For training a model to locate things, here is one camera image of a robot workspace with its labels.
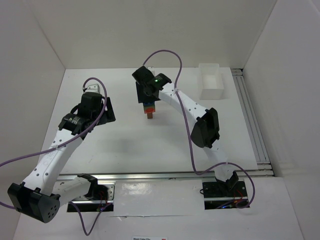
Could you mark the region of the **blue wood block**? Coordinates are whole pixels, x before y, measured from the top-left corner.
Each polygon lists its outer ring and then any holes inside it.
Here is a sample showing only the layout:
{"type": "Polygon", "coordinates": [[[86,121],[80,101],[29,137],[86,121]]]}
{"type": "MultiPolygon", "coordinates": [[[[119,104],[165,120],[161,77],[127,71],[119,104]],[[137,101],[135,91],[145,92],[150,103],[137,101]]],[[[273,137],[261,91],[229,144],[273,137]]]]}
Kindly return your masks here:
{"type": "Polygon", "coordinates": [[[155,102],[154,102],[154,101],[152,101],[152,102],[144,102],[143,105],[144,105],[144,106],[147,106],[147,107],[149,107],[149,106],[154,106],[154,105],[155,105],[155,102]]]}

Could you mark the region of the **red wood block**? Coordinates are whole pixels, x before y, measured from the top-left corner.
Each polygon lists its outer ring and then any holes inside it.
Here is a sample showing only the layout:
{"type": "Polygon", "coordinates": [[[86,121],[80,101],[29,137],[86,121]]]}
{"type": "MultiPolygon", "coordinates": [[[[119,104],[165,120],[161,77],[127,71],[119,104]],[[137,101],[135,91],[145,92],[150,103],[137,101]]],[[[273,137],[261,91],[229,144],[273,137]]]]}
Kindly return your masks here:
{"type": "Polygon", "coordinates": [[[152,108],[152,107],[149,107],[149,108],[147,108],[146,110],[145,110],[145,112],[147,113],[147,114],[150,114],[150,113],[154,113],[156,110],[154,109],[154,108],[152,108]]]}

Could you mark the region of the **white perforated plastic bin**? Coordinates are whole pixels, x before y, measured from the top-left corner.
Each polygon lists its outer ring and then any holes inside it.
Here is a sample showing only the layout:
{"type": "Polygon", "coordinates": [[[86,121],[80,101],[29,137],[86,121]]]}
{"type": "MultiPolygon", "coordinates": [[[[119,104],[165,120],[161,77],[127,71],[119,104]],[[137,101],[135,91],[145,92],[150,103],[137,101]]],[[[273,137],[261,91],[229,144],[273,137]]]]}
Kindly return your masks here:
{"type": "Polygon", "coordinates": [[[224,94],[223,78],[217,63],[198,65],[198,95],[200,100],[221,100],[224,94]]]}

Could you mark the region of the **green wood block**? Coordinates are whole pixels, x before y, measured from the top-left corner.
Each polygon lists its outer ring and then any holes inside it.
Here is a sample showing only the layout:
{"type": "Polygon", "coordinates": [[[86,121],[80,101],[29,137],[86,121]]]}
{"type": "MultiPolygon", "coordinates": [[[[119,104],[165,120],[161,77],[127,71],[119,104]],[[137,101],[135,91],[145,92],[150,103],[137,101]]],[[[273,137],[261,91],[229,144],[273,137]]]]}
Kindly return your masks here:
{"type": "Polygon", "coordinates": [[[143,106],[143,110],[144,110],[144,113],[145,113],[145,114],[147,114],[147,113],[145,112],[145,110],[146,110],[147,108],[154,108],[154,109],[156,109],[156,108],[155,108],[155,105],[152,105],[152,106],[143,106]]]}

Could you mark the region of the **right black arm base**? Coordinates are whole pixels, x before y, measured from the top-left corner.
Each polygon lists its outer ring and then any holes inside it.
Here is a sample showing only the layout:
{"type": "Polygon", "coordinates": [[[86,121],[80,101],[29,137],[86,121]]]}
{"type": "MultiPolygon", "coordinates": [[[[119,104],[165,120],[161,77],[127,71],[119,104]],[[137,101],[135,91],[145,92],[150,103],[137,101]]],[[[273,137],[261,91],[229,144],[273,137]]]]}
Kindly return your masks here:
{"type": "Polygon", "coordinates": [[[203,182],[199,193],[204,197],[205,210],[234,209],[249,203],[244,181],[239,181],[231,191],[221,190],[215,181],[203,182]]]}

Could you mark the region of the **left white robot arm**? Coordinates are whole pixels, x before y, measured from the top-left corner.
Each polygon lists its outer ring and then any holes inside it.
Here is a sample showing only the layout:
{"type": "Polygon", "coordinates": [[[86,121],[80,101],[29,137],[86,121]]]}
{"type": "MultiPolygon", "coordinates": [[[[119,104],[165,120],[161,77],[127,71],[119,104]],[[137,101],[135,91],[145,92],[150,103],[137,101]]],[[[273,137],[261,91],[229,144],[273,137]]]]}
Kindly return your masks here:
{"type": "Polygon", "coordinates": [[[51,144],[53,150],[43,155],[22,183],[12,183],[8,188],[8,196],[17,212],[48,223],[61,206],[78,197],[106,200],[108,188],[86,173],[55,185],[67,161],[86,137],[81,132],[96,119],[98,125],[116,120],[111,100],[97,92],[86,92],[81,102],[62,118],[51,144]]]}

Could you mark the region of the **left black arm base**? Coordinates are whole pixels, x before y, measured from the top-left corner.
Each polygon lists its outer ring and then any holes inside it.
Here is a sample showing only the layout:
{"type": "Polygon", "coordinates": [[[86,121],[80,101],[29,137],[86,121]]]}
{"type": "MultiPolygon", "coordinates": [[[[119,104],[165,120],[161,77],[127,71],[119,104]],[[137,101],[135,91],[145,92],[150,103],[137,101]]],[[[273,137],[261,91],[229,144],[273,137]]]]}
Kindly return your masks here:
{"type": "Polygon", "coordinates": [[[102,186],[92,199],[79,196],[72,201],[81,213],[98,213],[103,208],[103,212],[114,211],[115,182],[99,181],[98,184],[102,186]]]}

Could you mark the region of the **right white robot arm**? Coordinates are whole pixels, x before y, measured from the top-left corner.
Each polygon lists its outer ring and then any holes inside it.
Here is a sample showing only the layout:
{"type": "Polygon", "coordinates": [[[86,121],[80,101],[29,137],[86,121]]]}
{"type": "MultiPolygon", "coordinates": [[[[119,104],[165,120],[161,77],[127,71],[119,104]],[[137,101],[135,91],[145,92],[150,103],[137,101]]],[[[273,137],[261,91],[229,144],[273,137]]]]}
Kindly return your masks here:
{"type": "Polygon", "coordinates": [[[145,66],[138,68],[132,77],[143,98],[164,101],[183,115],[194,173],[200,176],[214,170],[219,188],[224,192],[230,192],[238,183],[239,177],[228,163],[228,158],[220,146],[217,110],[199,105],[179,90],[169,77],[163,73],[154,75],[145,66]],[[213,166],[203,171],[196,170],[193,145],[206,153],[213,166]]]}

